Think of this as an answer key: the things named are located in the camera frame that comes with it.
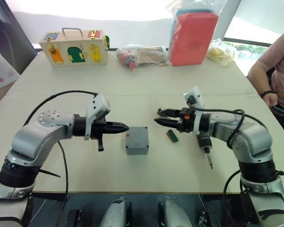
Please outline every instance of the plastic bag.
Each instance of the plastic bag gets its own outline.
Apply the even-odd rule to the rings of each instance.
[[[169,43],[173,66],[201,64],[227,0],[183,0],[172,8]]]
[[[164,46],[144,47],[141,45],[127,45],[116,50],[120,63],[130,69],[155,64],[167,65],[167,51]]]
[[[237,49],[225,44],[221,39],[213,40],[208,48],[206,57],[227,67],[234,63]]]

